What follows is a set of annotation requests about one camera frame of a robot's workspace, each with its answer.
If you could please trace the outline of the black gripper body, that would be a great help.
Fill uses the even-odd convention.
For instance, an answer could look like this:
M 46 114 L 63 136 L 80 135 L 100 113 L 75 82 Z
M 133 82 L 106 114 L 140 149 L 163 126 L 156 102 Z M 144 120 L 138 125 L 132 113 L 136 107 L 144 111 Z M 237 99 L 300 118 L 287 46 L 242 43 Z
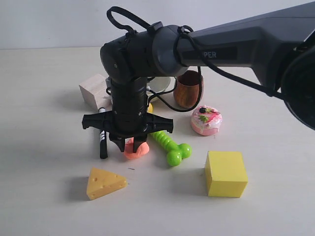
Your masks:
M 151 113 L 134 113 L 131 115 L 107 111 L 91 115 L 84 115 L 83 129 L 93 127 L 109 133 L 111 141 L 121 142 L 134 138 L 138 142 L 145 142 L 148 134 L 167 131 L 173 132 L 174 124 L 170 118 L 164 118 Z

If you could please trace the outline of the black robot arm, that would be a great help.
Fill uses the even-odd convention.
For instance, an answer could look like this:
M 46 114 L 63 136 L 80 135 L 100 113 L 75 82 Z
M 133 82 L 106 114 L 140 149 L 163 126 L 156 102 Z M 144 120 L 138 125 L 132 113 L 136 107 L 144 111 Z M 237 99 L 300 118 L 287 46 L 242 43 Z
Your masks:
M 84 115 L 82 126 L 108 132 L 120 150 L 127 138 L 134 138 L 137 149 L 148 134 L 173 131 L 173 120 L 147 112 L 147 82 L 183 75 L 190 66 L 206 66 L 281 99 L 301 123 L 314 128 L 314 2 L 198 31 L 186 25 L 149 24 L 118 6 L 106 15 L 126 31 L 100 49 L 112 109 Z

